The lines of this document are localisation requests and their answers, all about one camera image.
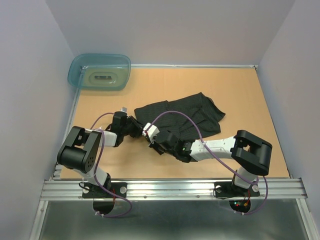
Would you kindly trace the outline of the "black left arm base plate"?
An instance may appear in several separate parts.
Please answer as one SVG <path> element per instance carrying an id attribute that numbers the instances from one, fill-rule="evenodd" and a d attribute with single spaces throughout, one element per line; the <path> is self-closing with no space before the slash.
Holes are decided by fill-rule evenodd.
<path id="1" fill-rule="evenodd" d="M 91 184 L 89 182 L 80 182 L 78 186 L 82 189 L 83 199 L 111 199 L 113 195 L 105 192 L 99 186 Z M 114 182 L 109 190 L 110 192 L 121 196 L 127 197 L 127 183 L 126 182 Z"/>

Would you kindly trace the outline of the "black pinstriped long sleeve shirt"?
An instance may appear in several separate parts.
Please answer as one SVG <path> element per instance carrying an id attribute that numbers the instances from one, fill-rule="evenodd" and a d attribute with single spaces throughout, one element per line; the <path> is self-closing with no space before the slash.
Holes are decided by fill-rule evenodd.
<path id="1" fill-rule="evenodd" d="M 183 141 L 217 135 L 221 132 L 219 122 L 225 117 L 213 102 L 203 93 L 197 93 L 173 101 L 160 101 L 134 110 L 138 122 L 152 123 L 162 113 L 155 126 L 160 132 L 169 131 Z"/>

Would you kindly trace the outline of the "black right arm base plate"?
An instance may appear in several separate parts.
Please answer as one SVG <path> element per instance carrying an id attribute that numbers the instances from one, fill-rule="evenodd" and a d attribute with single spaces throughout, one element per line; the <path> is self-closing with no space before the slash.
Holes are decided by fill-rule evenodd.
<path id="1" fill-rule="evenodd" d="M 232 181 L 219 181 L 214 183 L 214 195 L 216 198 L 244 198 L 244 197 L 259 197 L 260 192 L 255 192 L 252 187 L 249 189 L 234 185 Z"/>

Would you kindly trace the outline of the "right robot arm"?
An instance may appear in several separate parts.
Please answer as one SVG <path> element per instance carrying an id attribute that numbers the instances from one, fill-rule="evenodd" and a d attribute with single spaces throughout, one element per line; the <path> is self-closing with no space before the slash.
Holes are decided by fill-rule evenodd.
<path id="1" fill-rule="evenodd" d="M 149 147 L 158 154 L 168 154 L 183 163 L 208 159 L 233 159 L 240 168 L 230 182 L 231 192 L 242 195 L 259 176 L 269 174 L 271 143 L 246 131 L 238 130 L 235 136 L 220 140 L 181 140 L 169 131 L 152 135 Z"/>

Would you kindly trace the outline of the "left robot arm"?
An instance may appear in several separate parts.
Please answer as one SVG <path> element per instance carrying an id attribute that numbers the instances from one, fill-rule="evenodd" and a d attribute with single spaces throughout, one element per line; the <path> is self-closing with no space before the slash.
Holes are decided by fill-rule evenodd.
<path id="1" fill-rule="evenodd" d="M 100 197 L 111 193 L 111 176 L 98 167 L 96 157 L 103 147 L 118 147 L 124 137 L 139 138 L 143 125 L 125 111 L 112 113 L 105 130 L 73 126 L 57 154 L 57 163 L 79 173 Z"/>

